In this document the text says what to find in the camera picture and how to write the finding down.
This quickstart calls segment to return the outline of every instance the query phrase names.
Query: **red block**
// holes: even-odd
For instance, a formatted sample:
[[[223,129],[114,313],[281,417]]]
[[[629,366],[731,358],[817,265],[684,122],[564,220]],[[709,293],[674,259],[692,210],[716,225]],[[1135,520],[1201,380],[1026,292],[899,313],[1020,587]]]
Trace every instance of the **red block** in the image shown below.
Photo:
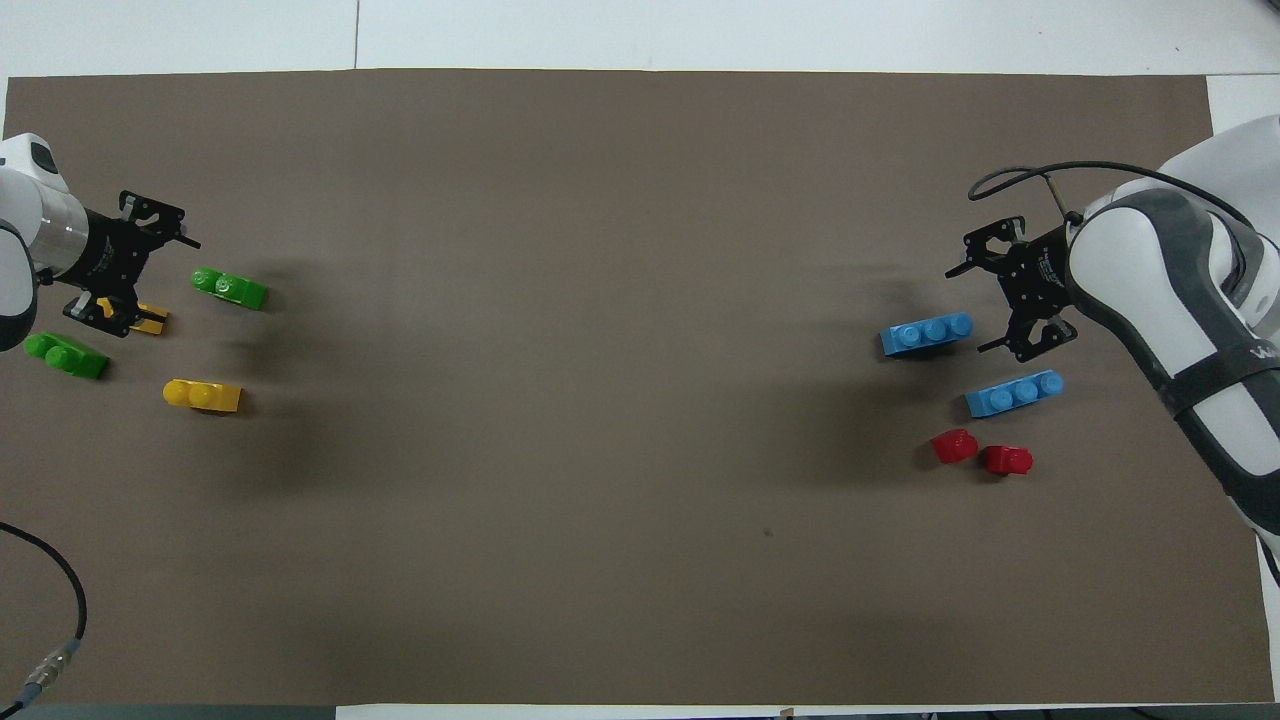
[[[992,473],[1007,475],[1015,473],[1025,475],[1032,469],[1032,452],[1025,447],[1010,447],[1007,445],[993,445],[982,448],[982,461]]]
[[[978,441],[969,434],[969,430],[947,430],[929,442],[933,443],[933,452],[938,454],[938,460],[943,462],[959,462],[978,455]]]

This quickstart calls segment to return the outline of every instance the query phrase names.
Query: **black strap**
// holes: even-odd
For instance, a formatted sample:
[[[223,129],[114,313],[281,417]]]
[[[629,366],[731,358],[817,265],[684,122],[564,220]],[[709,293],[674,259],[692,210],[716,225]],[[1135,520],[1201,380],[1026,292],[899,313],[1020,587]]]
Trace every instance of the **black strap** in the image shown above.
[[[1224,347],[1174,375],[1160,388],[1160,400],[1178,418],[1249,375],[1276,369],[1280,369],[1280,350],[1270,341],[1249,340]]]

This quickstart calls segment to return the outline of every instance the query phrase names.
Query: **toy block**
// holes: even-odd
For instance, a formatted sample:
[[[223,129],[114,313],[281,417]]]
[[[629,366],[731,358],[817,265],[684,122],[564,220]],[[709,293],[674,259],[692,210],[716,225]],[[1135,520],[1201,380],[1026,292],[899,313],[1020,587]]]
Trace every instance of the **toy block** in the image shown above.
[[[982,462],[992,473],[1007,475],[1025,475],[1032,469],[1036,460],[1025,447],[1010,447],[1007,445],[993,445],[982,448]]]
[[[952,313],[927,320],[904,323],[881,331],[884,355],[893,356],[925,347],[947,345],[973,333],[973,319],[968,313]]]
[[[1044,370],[1007,383],[1000,383],[974,392],[966,392],[964,398],[969,404],[969,414],[974,418],[987,418],[1039,402],[1046,397],[1053,397],[1062,392],[1062,375],[1053,370]]]
[[[978,441],[969,434],[969,430],[947,430],[929,442],[942,462],[959,462],[978,455]]]
[[[105,315],[106,318],[110,318],[111,315],[115,314],[115,309],[111,307],[111,301],[110,300],[108,300],[105,297],[99,297],[97,299],[97,305],[99,305],[99,307],[102,309],[102,315]],[[160,315],[161,318],[165,318],[165,319],[169,318],[169,311],[168,310],[161,310],[159,307],[152,307],[150,305],[143,305],[142,302],[138,302],[138,310],[146,310],[147,313],[155,313],[156,315]],[[131,325],[131,328],[138,331],[140,333],[160,334],[160,333],[164,332],[164,320],[152,320],[151,318],[142,318],[136,324]]]
[[[33,334],[23,341],[22,348],[27,355],[44,360],[50,368],[58,368],[77,378],[97,379],[102,374],[102,368],[106,368],[106,355],[60,334]]]
[[[251,310],[261,310],[262,300],[266,297],[266,286],[212,268],[200,268],[192,273],[191,284],[200,292]]]
[[[239,386],[172,379],[164,386],[164,398],[169,405],[234,413],[239,410]]]

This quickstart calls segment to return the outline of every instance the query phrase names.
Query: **cable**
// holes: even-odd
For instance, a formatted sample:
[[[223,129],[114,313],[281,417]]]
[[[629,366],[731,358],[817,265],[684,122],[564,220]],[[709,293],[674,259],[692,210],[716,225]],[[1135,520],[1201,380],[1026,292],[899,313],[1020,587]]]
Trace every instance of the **cable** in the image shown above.
[[[23,707],[31,705],[31,702],[44,691],[46,687],[58,679],[63,669],[70,661],[72,653],[79,647],[81,639],[84,638],[84,625],[88,623],[88,605],[84,601],[84,585],[79,582],[79,575],[72,568],[72,564],[63,557],[61,552],[58,552],[54,546],[40,539],[38,537],[23,530],[22,528],[15,528],[8,523],[0,523],[0,532],[9,533],[20,541],[31,543],[40,548],[45,555],[52,559],[54,562],[63,570],[67,579],[72,583],[72,589],[76,592],[76,634],[73,638],[63,644],[60,648],[55,650],[46,657],[36,670],[28,676],[27,683],[23,685],[22,693],[19,693],[18,700],[13,702],[9,707],[0,711],[0,720],[12,716]]]
[[[1048,173],[1057,172],[1057,170],[1075,170],[1075,169],[1080,169],[1080,168],[1096,168],[1096,169],[1101,169],[1101,170],[1121,170],[1121,172],[1125,172],[1125,173],[1133,173],[1135,176],[1144,176],[1144,177],[1148,177],[1148,178],[1152,178],[1152,179],[1157,179],[1160,182],[1171,184],[1171,186],[1174,186],[1174,187],[1176,187],[1179,190],[1184,190],[1184,191],[1187,191],[1187,192],[1189,192],[1189,193],[1192,193],[1192,195],[1194,195],[1194,196],[1197,196],[1197,197],[1199,197],[1199,199],[1202,199],[1202,200],[1204,200],[1204,201],[1207,201],[1207,202],[1210,202],[1212,205],[1216,205],[1217,208],[1220,208],[1224,213],[1226,213],[1231,218],[1234,218],[1234,219],[1239,220],[1240,223],[1244,223],[1245,225],[1248,225],[1249,229],[1254,229],[1253,228],[1253,223],[1251,223],[1249,219],[1244,217],[1244,213],[1240,213],[1234,206],[1229,205],[1225,200],[1222,200],[1221,197],[1219,197],[1219,196],[1216,196],[1216,195],[1213,195],[1213,193],[1211,193],[1211,192],[1208,192],[1206,190],[1196,187],[1194,184],[1192,184],[1192,183],[1189,183],[1187,181],[1180,181],[1180,179],[1178,179],[1178,178],[1175,178],[1172,176],[1166,176],[1165,173],[1161,173],[1161,172],[1157,172],[1157,170],[1148,170],[1147,168],[1142,168],[1139,165],[1130,165],[1128,163],[1111,163],[1108,160],[1073,160],[1070,163],[1055,163],[1052,165],[1041,165],[1039,168],[1027,168],[1027,167],[1020,167],[1020,165],[1019,167],[1012,167],[1012,168],[1001,168],[998,170],[987,173],[978,182],[973,183],[973,186],[969,188],[968,197],[969,197],[969,200],[975,200],[975,201],[977,200],[984,200],[987,197],[991,197],[992,195],[996,195],[997,192],[1002,192],[1005,190],[1009,190],[1010,187],[1012,187],[1012,186],[1015,186],[1015,184],[1018,184],[1018,183],[1020,183],[1023,181],[1028,181],[1028,179],[1036,178],[1036,177],[1043,177],[1047,181]],[[989,188],[983,190],[983,191],[979,192],[978,188],[980,188],[982,186],[984,186],[988,182],[998,178],[1000,176],[1007,176],[1010,173],[1020,173],[1020,174],[1018,174],[1018,176],[1015,176],[1015,177],[1012,177],[1010,179],[1006,179],[1005,182],[1002,182],[1002,183],[1000,183],[1000,184],[997,184],[995,187],[989,187]]]

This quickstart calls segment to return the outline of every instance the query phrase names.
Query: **blue block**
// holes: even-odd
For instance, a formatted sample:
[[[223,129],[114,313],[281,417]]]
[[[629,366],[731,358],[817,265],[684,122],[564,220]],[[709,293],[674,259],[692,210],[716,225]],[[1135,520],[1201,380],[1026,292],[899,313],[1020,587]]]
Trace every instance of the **blue block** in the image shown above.
[[[1044,370],[1007,383],[1000,383],[977,392],[966,392],[969,414],[974,418],[996,415],[1014,407],[1039,402],[1062,392],[1062,375]]]
[[[973,319],[968,313],[952,313],[941,318],[929,318],[915,323],[905,323],[881,331],[881,343],[884,355],[897,355],[924,347],[937,347],[973,332]]]

